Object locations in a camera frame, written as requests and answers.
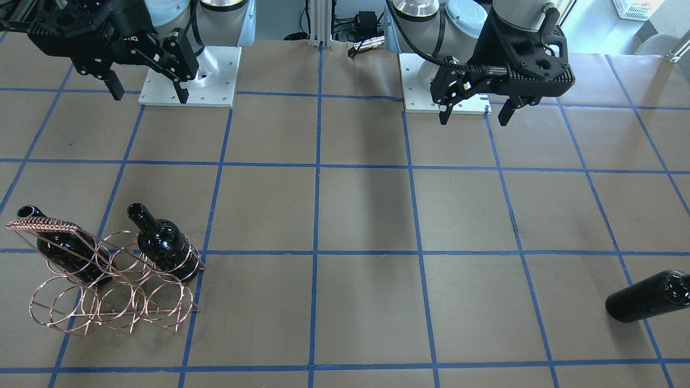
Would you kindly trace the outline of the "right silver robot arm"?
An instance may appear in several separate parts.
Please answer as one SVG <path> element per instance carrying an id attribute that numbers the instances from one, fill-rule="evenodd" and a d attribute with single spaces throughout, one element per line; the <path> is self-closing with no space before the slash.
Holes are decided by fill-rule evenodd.
<path id="1" fill-rule="evenodd" d="M 114 64 L 145 66 L 145 106 L 232 107 L 242 47 L 256 38 L 254 1 L 22 1 L 7 29 L 69 58 L 116 101 Z"/>

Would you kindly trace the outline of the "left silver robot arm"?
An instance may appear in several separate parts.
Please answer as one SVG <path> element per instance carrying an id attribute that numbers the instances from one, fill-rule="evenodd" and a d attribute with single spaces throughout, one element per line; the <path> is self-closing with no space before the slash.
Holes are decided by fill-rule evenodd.
<path id="1" fill-rule="evenodd" d="M 559 26 L 565 1 L 387 1 L 386 44 L 431 64 L 425 86 L 446 125 L 453 109 L 478 94 L 507 97 L 498 115 L 558 98 L 575 83 Z"/>

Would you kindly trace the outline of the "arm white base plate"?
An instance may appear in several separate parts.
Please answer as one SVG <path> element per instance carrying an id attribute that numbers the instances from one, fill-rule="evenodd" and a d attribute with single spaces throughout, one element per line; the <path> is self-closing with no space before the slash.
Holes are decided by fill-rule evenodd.
<path id="1" fill-rule="evenodd" d="M 188 99 L 180 103 L 169 79 L 149 70 L 139 103 L 144 106 L 227 107 L 237 88 L 241 47 L 207 46 L 197 57 L 199 71 L 187 82 Z"/>
<path id="2" fill-rule="evenodd" d="M 439 106 L 430 93 L 431 82 L 439 70 L 436 66 L 414 53 L 398 54 L 400 79 L 407 113 L 436 113 Z M 483 115 L 491 113 L 487 95 L 475 95 L 453 106 L 453 115 Z"/>

